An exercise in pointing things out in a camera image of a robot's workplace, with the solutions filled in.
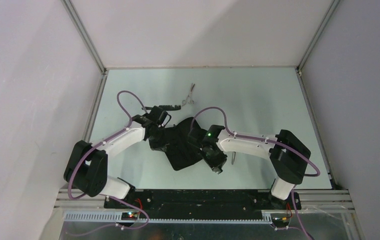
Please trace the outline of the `black zippered tool case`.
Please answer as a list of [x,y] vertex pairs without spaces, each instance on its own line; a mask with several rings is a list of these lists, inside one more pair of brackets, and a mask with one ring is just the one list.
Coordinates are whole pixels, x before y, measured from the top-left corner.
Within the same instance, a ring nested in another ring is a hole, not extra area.
[[193,117],[188,117],[173,127],[164,129],[157,151],[165,153],[171,167],[180,171],[202,160],[199,149],[188,142],[188,134]]

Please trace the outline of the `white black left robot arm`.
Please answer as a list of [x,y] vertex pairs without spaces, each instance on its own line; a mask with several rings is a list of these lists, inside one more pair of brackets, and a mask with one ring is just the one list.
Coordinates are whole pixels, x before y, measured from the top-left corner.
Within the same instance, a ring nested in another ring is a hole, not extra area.
[[154,106],[148,113],[132,117],[126,127],[99,143],[77,142],[64,172],[68,187],[89,197],[114,197],[123,208],[132,207],[136,201],[133,186],[108,174],[108,160],[150,137],[161,139],[168,116],[164,108]]

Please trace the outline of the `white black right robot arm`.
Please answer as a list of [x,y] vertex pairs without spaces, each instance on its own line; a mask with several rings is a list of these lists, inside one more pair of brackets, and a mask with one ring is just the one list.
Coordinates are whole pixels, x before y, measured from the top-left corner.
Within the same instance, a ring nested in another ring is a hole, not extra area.
[[227,152],[270,160],[276,178],[268,201],[275,209],[287,205],[292,189],[303,182],[311,156],[311,151],[292,132],[284,129],[276,135],[250,136],[230,132],[221,125],[212,125],[208,130],[193,127],[187,139],[218,174],[227,160]]

